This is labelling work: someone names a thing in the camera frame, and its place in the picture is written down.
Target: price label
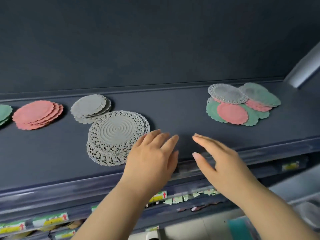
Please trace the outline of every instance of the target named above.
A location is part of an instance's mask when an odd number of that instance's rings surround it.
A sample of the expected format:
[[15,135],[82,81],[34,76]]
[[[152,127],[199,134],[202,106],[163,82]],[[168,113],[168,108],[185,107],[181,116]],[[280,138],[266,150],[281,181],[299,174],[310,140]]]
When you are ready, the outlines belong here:
[[54,238],[56,240],[60,240],[60,239],[70,238],[70,237],[74,236],[75,234],[76,234],[76,230],[68,230],[68,231],[64,231],[60,234],[55,235]]
[[91,212],[94,212],[97,209],[97,207],[98,207],[97,205],[91,207]]
[[166,198],[167,198],[167,191],[160,191],[155,196],[153,196],[151,200],[149,200],[149,203],[156,202],[159,200],[164,200]]
[[68,214],[65,212],[65,213],[60,213],[56,215],[35,218],[32,224],[36,228],[41,228],[43,226],[57,225],[62,222],[66,222],[68,220],[69,220]]
[[156,230],[159,230],[159,226],[154,226],[154,227],[151,227],[151,228],[147,228],[146,232],[152,232],[152,231],[156,231]]
[[12,222],[8,224],[0,224],[0,234],[19,232],[26,229],[25,222]]
[[300,165],[299,161],[283,164],[282,165],[282,171],[289,171],[289,170],[298,169],[299,165]]

